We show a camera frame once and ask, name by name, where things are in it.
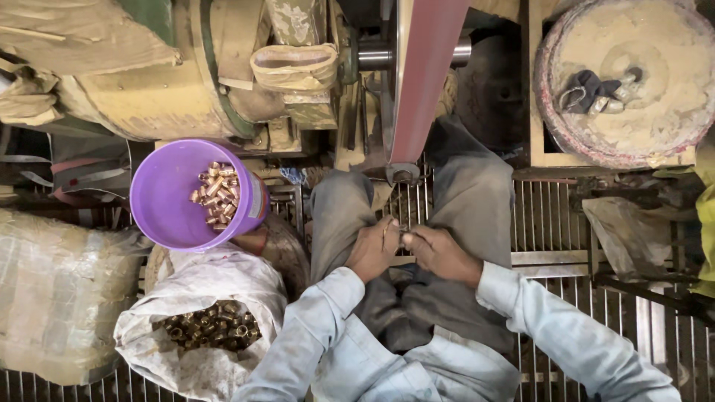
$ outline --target plastic bag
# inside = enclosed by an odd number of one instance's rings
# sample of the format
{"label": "plastic bag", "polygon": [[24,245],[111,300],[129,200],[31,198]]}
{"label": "plastic bag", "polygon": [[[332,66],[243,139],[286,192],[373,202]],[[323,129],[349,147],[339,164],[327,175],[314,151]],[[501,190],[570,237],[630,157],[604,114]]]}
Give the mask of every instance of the plastic bag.
{"label": "plastic bag", "polygon": [[[187,398],[228,401],[268,351],[287,304],[280,274],[266,260],[225,243],[205,253],[170,251],[174,274],[122,313],[117,351],[149,380]],[[152,323],[237,300],[256,317],[262,337],[238,354],[218,348],[184,352]]]}
{"label": "plastic bag", "polygon": [[621,280],[667,274],[671,254],[670,221],[620,197],[583,200],[583,211],[603,252]]}
{"label": "plastic bag", "polygon": [[0,366],[62,386],[114,372],[114,324],[153,244],[0,209]]}

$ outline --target shirt sleeve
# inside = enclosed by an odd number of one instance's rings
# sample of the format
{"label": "shirt sleeve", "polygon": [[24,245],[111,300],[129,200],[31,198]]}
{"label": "shirt sleeve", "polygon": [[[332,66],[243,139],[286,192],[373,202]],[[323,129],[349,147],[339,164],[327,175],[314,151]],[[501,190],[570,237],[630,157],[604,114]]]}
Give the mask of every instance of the shirt sleeve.
{"label": "shirt sleeve", "polygon": [[671,379],[644,360],[633,344],[540,283],[484,263],[477,301],[507,317],[563,372],[602,401],[680,401]]}
{"label": "shirt sleeve", "polygon": [[337,343],[365,295],[363,281],[338,268],[285,309],[283,328],[232,402],[302,401],[320,356]]}

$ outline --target dusty surface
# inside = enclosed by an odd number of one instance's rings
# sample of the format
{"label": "dusty surface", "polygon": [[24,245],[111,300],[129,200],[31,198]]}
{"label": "dusty surface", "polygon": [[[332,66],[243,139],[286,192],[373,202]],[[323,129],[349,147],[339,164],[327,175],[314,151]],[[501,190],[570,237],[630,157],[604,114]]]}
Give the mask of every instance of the dusty surface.
{"label": "dusty surface", "polygon": [[713,85],[712,44],[665,0],[624,1],[594,8],[567,33],[556,80],[561,93],[582,69],[601,79],[620,79],[638,67],[637,98],[621,114],[567,114],[589,140],[617,153],[666,152],[679,136],[707,120],[706,90]]}

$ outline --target metal shaft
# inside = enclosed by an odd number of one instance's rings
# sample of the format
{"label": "metal shaft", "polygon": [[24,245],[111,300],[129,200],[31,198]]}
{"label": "metal shaft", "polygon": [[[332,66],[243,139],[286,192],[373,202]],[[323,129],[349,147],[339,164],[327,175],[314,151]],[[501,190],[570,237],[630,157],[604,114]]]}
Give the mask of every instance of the metal shaft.
{"label": "metal shaft", "polygon": [[[386,41],[361,41],[357,44],[357,69],[362,72],[389,70],[393,65],[394,51]],[[452,55],[452,68],[464,67],[472,54],[469,36],[459,38]]]}

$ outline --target gray trousers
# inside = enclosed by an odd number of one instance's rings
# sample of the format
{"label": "gray trousers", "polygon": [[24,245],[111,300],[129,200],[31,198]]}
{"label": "gray trousers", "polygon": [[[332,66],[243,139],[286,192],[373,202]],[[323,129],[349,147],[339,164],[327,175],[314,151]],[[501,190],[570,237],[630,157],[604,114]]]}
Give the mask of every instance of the gray trousers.
{"label": "gray trousers", "polygon": [[[450,231],[464,251],[511,268],[512,168],[472,137],[456,116],[441,117],[425,146],[435,167],[429,227]],[[373,186],[360,173],[333,170],[313,191],[311,281],[343,266],[358,230],[374,225]],[[398,291],[387,272],[371,280],[353,311],[391,352],[425,345],[439,325],[502,354],[513,350],[505,318],[477,304],[475,291],[416,265]]]}

